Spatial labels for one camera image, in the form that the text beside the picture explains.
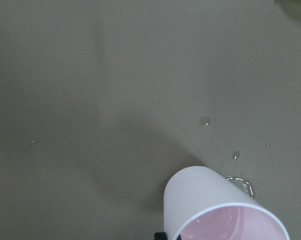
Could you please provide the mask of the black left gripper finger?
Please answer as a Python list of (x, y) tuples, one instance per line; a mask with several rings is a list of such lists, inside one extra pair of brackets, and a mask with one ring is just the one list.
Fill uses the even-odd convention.
[(154, 240), (167, 240), (167, 234), (165, 232), (156, 232), (154, 234)]

